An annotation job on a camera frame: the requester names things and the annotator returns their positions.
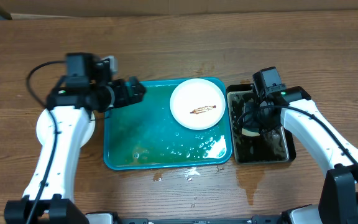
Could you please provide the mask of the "yellow green scrubbing sponge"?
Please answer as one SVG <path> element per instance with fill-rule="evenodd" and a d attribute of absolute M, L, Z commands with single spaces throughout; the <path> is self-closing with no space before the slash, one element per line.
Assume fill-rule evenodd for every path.
<path fill-rule="evenodd" d="M 260 131 L 259 128 L 243 126 L 241 129 L 241 134 L 248 137 L 257 137 L 260 136 Z"/>

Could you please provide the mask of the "white plate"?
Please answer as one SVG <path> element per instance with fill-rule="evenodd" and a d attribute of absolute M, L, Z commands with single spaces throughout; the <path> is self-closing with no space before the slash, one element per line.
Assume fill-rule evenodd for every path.
<path fill-rule="evenodd" d="M 185 128 L 204 130 L 217 124 L 226 110 L 226 100 L 217 84 L 202 78 L 180 83 L 170 97 L 170 111 Z"/>
<path fill-rule="evenodd" d="M 81 141 L 81 147 L 83 147 L 91 139 L 91 137 L 94 133 L 95 126 L 96 126 L 96 118 L 95 118 L 94 113 L 92 113 L 88 129 L 86 130 L 85 136 Z M 47 131 L 52 127 L 53 127 L 53 124 L 52 124 L 50 115 L 48 114 L 48 110 L 43 110 L 37 120 L 36 129 L 35 129 L 37 139 L 42 146 L 45 143 Z"/>

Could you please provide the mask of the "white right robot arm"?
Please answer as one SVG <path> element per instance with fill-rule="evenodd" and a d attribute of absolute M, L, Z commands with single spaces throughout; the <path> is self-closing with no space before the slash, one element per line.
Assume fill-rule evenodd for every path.
<path fill-rule="evenodd" d="M 250 103 L 237 122 L 247 136 L 286 129 L 324 174 L 319 203 L 283 212 L 284 223 L 358 223 L 358 149 L 324 118 L 311 98 Z"/>

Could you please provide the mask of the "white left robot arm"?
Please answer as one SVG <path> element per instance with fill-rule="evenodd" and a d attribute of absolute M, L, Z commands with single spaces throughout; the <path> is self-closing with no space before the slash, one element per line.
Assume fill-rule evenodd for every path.
<path fill-rule="evenodd" d="M 139 103 L 145 93 L 135 77 L 128 82 L 61 77 L 37 121 L 42 150 L 34 174 L 22 198 L 7 202 L 6 223 L 89 223 L 74 204 L 74 181 L 80 149 L 95 128 L 94 111 Z"/>

